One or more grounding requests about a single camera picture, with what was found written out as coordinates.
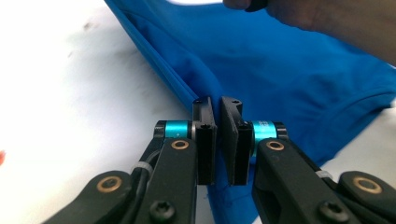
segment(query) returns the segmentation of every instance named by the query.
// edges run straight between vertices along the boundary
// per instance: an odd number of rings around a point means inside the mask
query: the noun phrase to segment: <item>blue cloth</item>
[[[336,39],[283,25],[265,10],[164,0],[106,0],[158,75],[191,111],[210,95],[244,102],[245,120],[277,120],[317,164],[363,130],[396,96],[396,71]],[[257,216],[248,186],[229,187],[217,153],[209,199],[217,223]]]

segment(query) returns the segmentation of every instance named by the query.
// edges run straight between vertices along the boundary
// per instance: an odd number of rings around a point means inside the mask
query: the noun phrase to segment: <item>hex screw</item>
[[[324,202],[318,206],[321,215],[331,223],[346,223],[349,221],[347,212],[334,202]]]
[[[176,214],[176,208],[167,201],[155,201],[149,208],[154,223],[169,223]]]

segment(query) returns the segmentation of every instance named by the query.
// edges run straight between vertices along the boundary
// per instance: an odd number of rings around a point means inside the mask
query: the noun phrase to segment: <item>white table surface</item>
[[[189,119],[103,1],[2,4],[0,223],[40,223],[94,176],[130,172],[159,119]],[[324,165],[396,187],[396,108]],[[213,223],[205,188],[197,223]]]

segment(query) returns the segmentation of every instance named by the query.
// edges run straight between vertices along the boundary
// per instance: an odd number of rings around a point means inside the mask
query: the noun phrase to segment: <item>finger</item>
[[[246,9],[250,3],[251,0],[223,0],[224,6],[232,9]]]

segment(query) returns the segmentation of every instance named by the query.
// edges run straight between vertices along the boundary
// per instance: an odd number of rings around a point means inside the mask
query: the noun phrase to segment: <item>blue t-shirt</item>
[[[282,121],[295,142],[321,165],[333,158],[396,96],[396,70],[326,35],[222,4],[178,6],[165,0],[106,0],[157,74],[191,111],[211,96],[244,103],[244,120]],[[229,187],[217,154],[208,188],[217,223],[257,216],[247,186]]]

